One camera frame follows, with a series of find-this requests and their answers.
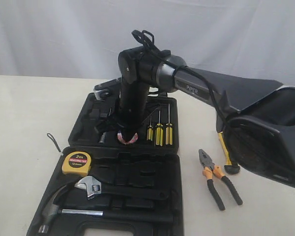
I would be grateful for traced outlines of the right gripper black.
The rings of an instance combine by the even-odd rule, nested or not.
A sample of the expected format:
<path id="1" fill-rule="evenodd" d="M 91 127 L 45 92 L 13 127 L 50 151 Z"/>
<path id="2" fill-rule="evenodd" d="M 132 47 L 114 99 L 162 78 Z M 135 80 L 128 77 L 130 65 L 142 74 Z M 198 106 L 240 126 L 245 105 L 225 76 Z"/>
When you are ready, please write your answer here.
<path id="1" fill-rule="evenodd" d="M 149 117 L 160 109 L 159 102 L 147 102 L 142 113 L 123 112 L 120 106 L 120 99 L 116 99 L 113 105 L 112 113 L 106 118 L 99 119 L 94 124 L 96 133 L 104 133 L 110 131 L 133 131 L 138 130 L 149 119 Z"/>

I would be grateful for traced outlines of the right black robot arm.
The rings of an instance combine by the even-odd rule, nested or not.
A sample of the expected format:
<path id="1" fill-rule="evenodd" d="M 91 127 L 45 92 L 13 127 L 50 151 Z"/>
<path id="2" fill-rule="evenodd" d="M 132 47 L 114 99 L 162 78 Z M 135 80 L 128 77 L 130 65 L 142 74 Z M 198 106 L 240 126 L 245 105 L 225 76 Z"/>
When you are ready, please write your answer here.
<path id="1" fill-rule="evenodd" d="M 143 46 L 120 52 L 117 110 L 95 125 L 131 139 L 146 119 L 150 88 L 180 90 L 216 110 L 230 158 L 246 170 L 295 188 L 295 87 L 188 67 L 171 54 Z"/>

